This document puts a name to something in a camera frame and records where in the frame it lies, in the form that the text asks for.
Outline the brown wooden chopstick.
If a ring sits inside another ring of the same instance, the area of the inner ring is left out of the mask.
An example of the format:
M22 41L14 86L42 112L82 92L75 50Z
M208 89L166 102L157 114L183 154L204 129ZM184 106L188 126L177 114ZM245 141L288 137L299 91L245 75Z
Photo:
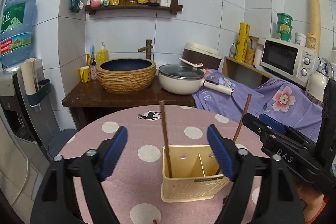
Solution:
M236 144L236 141L239 137L239 134L240 134L240 131L242 129L242 126L243 126L243 117L245 114L247 114L247 111L248 111L248 108L249 108L249 105L250 105L250 102L251 102L251 97L252 97L252 94L248 94L247 96L247 100L245 102L245 106L244 106L244 109L243 109L243 112L242 112L242 115L241 115L241 118L240 118L240 121L239 121L239 124L238 124L238 127L236 129L236 132L234 134L234 137L232 139L233 143Z
M162 121L162 132L163 139L165 143L165 156L167 160L167 167L169 171L169 178L173 177L172 167L171 167L171 159L170 159L170 147L169 147L169 138L167 134L167 124L166 124L166 112L165 112L165 101L159 101L159 107L161 111L161 121Z

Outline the dark wooden counter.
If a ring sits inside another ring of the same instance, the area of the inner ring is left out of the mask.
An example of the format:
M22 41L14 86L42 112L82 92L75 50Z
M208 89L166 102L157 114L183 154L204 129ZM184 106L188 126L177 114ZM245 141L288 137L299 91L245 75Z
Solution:
M108 114L138 106L157 105L159 101L165 101L168 105L195 106L191 95L167 92L157 77L147 89L132 94L109 93L97 80L79 83L62 100L62 105L70 108L75 126L80 130Z

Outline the white kettle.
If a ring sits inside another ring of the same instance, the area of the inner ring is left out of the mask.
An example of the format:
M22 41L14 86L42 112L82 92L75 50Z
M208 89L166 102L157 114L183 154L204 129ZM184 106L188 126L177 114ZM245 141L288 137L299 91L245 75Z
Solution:
M322 106L323 95L329 79L334 79L334 68L328 59L322 57L317 69L310 75L305 95L313 103Z

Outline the woven pattern basin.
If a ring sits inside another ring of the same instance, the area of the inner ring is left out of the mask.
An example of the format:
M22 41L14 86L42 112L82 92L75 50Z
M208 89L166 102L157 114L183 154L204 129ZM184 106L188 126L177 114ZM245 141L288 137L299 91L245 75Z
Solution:
M131 94L151 85L156 74L156 63L148 59L112 59L97 65L96 72L105 91Z

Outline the light wooden shelf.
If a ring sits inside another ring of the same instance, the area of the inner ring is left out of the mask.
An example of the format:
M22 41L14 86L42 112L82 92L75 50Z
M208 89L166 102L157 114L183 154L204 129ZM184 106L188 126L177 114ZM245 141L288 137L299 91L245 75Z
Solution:
M238 83L255 89L266 83L272 76L252 65L237 61L231 57L224 57L222 74Z

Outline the cream pan with lid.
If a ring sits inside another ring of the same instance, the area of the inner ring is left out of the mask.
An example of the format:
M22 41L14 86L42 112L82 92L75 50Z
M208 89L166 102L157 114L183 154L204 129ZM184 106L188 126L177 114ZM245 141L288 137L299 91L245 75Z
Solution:
M233 93L232 88L206 80L203 71L188 65L161 65L158 68L158 79L166 91L178 95L194 94L202 87L229 96Z

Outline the grey water dispenser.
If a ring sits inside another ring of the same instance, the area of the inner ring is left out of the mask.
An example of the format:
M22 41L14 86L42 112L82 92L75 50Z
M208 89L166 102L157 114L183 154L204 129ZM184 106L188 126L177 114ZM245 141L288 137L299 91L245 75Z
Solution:
M37 106L30 106L19 64L1 72L1 107L19 144L32 144L49 157L50 141L60 131L49 94Z

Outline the brown white rice cooker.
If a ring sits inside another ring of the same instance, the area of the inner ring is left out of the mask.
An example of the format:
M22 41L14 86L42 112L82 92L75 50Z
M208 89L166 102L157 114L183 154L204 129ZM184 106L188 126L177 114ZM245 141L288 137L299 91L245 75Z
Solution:
M213 48L187 42L185 44L182 58L193 63L202 63L204 68L218 70L222 61L220 52Z

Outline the yellow soap bottle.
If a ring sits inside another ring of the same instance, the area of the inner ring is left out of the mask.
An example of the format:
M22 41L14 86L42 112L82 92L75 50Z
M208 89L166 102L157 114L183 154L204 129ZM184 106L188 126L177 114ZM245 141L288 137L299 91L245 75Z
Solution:
M101 64L106 61L108 61L108 50L106 49L104 42L102 42L100 50L96 53L96 63Z

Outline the white microwave oven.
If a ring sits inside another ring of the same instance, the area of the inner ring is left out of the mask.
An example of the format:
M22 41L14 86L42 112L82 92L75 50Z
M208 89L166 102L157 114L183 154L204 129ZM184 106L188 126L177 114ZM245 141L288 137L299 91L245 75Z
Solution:
M317 69L318 61L316 53L307 47L268 38L260 65L304 89L310 75Z

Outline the beige hanging cloth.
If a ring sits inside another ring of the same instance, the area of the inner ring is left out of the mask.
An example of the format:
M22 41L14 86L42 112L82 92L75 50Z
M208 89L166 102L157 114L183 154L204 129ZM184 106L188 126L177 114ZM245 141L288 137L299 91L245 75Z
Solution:
M36 172L1 123L1 189L17 215L28 222L33 208Z

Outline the brass faucet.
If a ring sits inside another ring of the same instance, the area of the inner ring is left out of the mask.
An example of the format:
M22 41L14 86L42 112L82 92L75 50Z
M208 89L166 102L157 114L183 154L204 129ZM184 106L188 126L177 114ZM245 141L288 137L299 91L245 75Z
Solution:
M138 53L145 52L145 59L151 59L151 50L153 49L152 40L146 40L146 46L138 49Z

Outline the yellow roll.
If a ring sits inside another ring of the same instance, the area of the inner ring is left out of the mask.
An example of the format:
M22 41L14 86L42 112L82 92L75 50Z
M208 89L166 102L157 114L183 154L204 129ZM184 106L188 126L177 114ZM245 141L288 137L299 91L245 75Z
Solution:
M250 25L245 22L240 23L238 41L236 43L235 59L244 62L247 54Z

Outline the tall tan paper roll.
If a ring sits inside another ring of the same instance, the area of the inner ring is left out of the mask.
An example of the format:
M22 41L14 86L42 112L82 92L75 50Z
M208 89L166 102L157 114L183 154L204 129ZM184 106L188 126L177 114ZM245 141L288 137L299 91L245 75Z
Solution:
M306 46L319 55L321 43L321 10L319 0L309 0L310 30L307 33Z

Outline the stack green instant bowls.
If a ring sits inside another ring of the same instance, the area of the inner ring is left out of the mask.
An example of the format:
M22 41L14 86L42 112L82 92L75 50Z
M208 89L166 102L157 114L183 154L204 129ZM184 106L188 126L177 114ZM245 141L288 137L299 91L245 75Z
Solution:
M284 40L286 42L291 41L291 31L292 31L293 18L283 12L277 13L277 31L276 38Z

